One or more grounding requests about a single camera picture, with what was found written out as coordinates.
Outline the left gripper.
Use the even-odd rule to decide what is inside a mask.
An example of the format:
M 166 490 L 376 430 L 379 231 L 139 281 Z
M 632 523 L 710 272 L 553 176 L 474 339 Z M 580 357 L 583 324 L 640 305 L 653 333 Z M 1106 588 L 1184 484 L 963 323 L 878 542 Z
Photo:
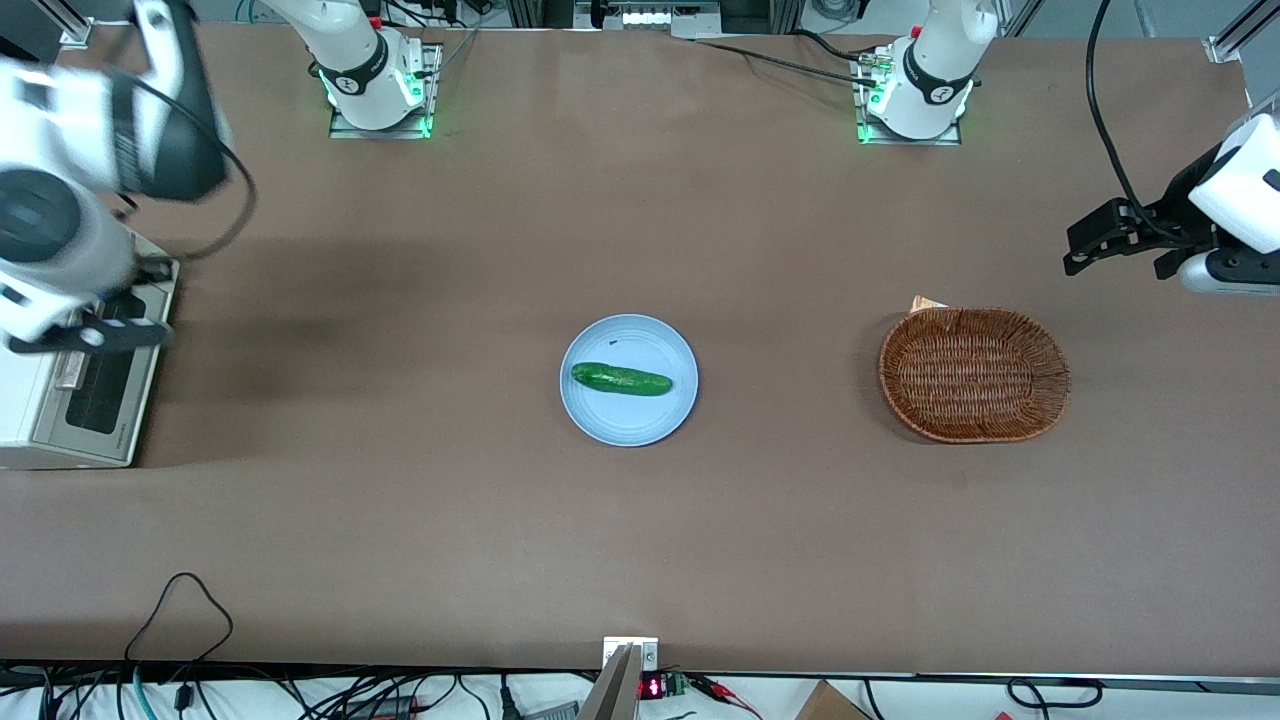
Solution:
M 1125 199 L 1111 199 L 1071 224 L 1062 258 L 1065 274 L 1074 277 L 1100 260 L 1142 252 L 1142 241 L 1148 250 L 1170 249 L 1153 260 L 1156 278 L 1169 281 L 1179 275 L 1193 251 L 1216 249 L 1216 224 L 1190 201 L 1190 192 L 1210 173 L 1217 154 L 1219 149 L 1206 150 L 1169 181 L 1162 196 L 1144 206 L 1149 222 L 1140 232 Z

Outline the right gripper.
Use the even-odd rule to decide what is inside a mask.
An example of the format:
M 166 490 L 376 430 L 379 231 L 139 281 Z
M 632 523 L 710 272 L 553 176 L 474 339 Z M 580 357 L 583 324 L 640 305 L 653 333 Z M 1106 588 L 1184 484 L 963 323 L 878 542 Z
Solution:
M 4 258 L 3 332 L 36 341 L 76 309 L 91 305 L 134 277 L 133 234 L 87 234 L 51 258 L 19 263 Z

